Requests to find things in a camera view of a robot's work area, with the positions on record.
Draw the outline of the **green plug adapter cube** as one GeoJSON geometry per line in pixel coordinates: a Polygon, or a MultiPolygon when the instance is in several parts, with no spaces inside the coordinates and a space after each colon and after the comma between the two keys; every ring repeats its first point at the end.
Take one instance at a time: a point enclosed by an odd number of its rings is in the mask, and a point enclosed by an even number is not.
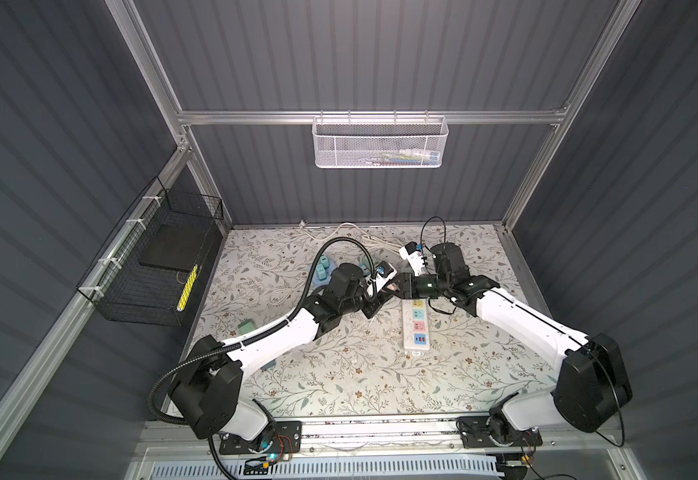
{"type": "Polygon", "coordinates": [[[247,319],[238,325],[240,335],[247,335],[257,329],[257,325],[253,320],[247,319]]]}

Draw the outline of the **light blue round power strip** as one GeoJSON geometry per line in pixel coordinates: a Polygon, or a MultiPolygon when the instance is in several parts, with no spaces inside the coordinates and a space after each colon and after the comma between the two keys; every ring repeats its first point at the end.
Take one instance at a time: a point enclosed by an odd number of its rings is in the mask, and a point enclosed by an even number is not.
{"type": "Polygon", "coordinates": [[[337,268],[335,263],[330,263],[327,267],[319,264],[312,276],[312,287],[318,288],[322,286],[327,286],[331,280],[332,273],[337,268]]]}

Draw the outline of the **long white power strip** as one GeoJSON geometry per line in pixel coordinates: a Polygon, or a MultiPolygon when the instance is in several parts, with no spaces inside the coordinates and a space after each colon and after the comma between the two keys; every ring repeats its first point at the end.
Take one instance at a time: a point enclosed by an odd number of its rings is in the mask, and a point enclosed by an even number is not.
{"type": "Polygon", "coordinates": [[[402,301],[402,341],[404,350],[412,356],[430,351],[431,335],[424,300],[402,301]]]}

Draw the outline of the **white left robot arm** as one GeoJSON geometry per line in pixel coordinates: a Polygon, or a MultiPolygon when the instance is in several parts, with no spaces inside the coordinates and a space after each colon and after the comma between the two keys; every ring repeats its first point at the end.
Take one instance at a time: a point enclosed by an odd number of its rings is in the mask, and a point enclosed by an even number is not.
{"type": "Polygon", "coordinates": [[[274,421],[265,407],[240,398],[243,383],[269,362],[338,327],[344,315],[373,305],[370,296],[380,294],[397,270],[383,261],[374,274],[365,277],[360,267],[343,263],[327,285],[281,319],[224,341],[211,335],[197,341],[189,363],[173,374],[168,388],[195,436],[204,440],[228,433],[261,445],[269,442],[274,421]]]}

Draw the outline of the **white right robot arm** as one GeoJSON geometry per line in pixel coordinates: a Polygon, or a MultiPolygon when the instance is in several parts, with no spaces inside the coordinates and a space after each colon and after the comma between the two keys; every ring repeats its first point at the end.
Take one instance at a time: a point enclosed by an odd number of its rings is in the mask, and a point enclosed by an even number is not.
{"type": "Polygon", "coordinates": [[[517,300],[497,281],[471,274],[452,242],[431,248],[409,242],[399,255],[412,270],[396,274],[382,291],[403,300],[443,298],[506,332],[551,368],[552,387],[515,392],[490,409],[485,428],[495,444],[510,446],[526,432],[562,424],[595,433],[622,415],[633,392],[614,339],[567,327],[517,300]]]}

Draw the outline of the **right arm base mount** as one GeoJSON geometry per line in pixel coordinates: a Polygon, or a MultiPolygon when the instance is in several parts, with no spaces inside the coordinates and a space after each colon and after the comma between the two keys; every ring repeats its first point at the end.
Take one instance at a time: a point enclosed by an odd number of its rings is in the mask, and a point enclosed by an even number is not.
{"type": "Polygon", "coordinates": [[[539,447],[543,444],[537,428],[516,430],[497,415],[460,416],[455,425],[464,448],[539,447]]]}

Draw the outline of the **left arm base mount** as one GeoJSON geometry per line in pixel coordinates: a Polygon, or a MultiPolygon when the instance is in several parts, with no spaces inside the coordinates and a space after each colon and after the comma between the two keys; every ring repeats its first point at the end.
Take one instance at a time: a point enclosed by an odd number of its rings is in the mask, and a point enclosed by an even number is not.
{"type": "Polygon", "coordinates": [[[222,433],[218,451],[221,455],[294,454],[300,451],[302,430],[303,423],[300,421],[275,420],[251,441],[238,435],[222,433]]]}

